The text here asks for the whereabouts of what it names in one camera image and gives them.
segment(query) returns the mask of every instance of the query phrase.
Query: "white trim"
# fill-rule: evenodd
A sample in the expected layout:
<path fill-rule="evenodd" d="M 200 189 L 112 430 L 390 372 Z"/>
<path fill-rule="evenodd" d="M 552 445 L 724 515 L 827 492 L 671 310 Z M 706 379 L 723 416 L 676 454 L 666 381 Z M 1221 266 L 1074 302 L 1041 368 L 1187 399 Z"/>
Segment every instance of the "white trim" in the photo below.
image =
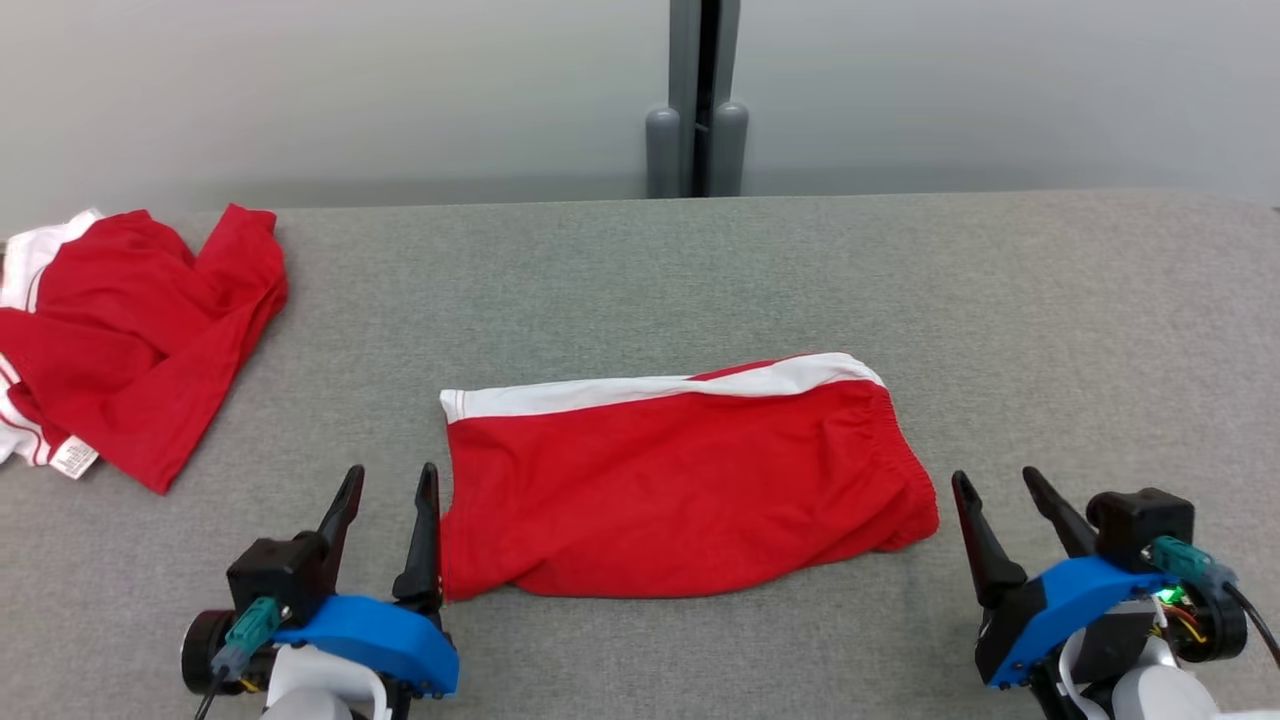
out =
<path fill-rule="evenodd" d="M 4 279 L 0 281 L 0 307 L 36 311 L 40 275 L 58 249 L 88 231 L 102 214 L 88 209 L 60 225 L 46 225 L 9 238 L 4 254 Z"/>
<path fill-rule="evenodd" d="M 9 454 L 22 455 L 28 465 L 49 465 L 49 456 L 52 448 L 45 430 L 38 424 L 27 419 L 18 411 L 13 401 L 9 400 L 9 378 L 18 378 L 18 370 L 9 360 L 0 355 L 0 462 L 9 457 Z"/>
<path fill-rule="evenodd" d="M 846 352 L 800 355 L 772 365 L 751 368 L 709 380 L 686 375 L 649 378 L 603 378 L 489 389 L 445 389 L 440 405 L 449 423 L 465 418 L 543 415 L 599 407 L 617 402 L 668 397 L 686 392 L 732 397 L 800 395 L 815 387 L 844 380 L 870 380 L 884 386 L 874 370 Z"/>

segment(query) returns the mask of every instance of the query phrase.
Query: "white wall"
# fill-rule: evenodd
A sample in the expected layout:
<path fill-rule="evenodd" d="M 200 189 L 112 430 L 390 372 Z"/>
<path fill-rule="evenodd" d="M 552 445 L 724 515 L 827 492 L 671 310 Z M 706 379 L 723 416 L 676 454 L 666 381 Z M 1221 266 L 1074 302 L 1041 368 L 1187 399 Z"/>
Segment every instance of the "white wall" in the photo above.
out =
<path fill-rule="evenodd" d="M 650 0 L 10 0 L 0 233 L 88 205 L 644 196 Z"/>
<path fill-rule="evenodd" d="M 1274 0 L 744 0 L 744 195 L 1190 186 L 1280 205 Z"/>

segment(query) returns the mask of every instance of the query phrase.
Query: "gray fabric surface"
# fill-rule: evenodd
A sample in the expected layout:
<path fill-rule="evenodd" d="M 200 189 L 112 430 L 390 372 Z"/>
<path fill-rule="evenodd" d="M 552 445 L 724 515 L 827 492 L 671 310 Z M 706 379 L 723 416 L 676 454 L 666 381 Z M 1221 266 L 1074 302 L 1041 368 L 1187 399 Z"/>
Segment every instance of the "gray fabric surface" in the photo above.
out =
<path fill-rule="evenodd" d="M 215 215 L 161 218 L 191 240 Z M 1280 217 L 1190 195 L 620 201 L 280 213 L 289 305 L 168 497 L 100 465 L 0 469 L 6 717 L 187 717 L 178 646 L 259 536 L 369 469 L 339 589 L 387 596 L 424 460 L 452 488 L 443 387 L 696 373 L 846 350 L 884 377 L 941 491 L 937 537 L 687 601 L 451 606 L 457 698 L 417 717 L 1034 717 L 982 687 L 947 487 L 1014 557 L 1062 557 L 1023 489 L 1164 487 L 1280 625 Z M 1261 643 L 1203 666 L 1280 706 Z M 212 719 L 250 719 L 223 698 Z"/>

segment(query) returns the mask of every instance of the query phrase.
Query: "folded red shorts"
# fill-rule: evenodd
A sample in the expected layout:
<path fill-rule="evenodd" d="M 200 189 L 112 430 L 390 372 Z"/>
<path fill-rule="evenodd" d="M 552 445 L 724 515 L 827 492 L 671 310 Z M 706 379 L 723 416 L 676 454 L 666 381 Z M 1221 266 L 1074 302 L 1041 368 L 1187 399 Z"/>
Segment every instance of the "folded red shorts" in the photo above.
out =
<path fill-rule="evenodd" d="M 451 600 L 503 583 L 571 597 L 716 594 L 938 528 L 933 483 L 888 391 L 844 352 L 447 389 L 440 402 Z"/>

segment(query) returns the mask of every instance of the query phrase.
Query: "clothing tag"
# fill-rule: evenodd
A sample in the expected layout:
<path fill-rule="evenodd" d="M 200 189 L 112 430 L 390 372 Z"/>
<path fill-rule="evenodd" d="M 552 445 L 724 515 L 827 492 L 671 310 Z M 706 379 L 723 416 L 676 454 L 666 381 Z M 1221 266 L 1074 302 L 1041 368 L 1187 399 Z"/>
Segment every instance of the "clothing tag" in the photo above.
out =
<path fill-rule="evenodd" d="M 78 480 L 95 460 L 97 460 L 97 451 L 84 445 L 81 438 L 72 436 L 58 448 L 49 464 L 68 478 Z"/>

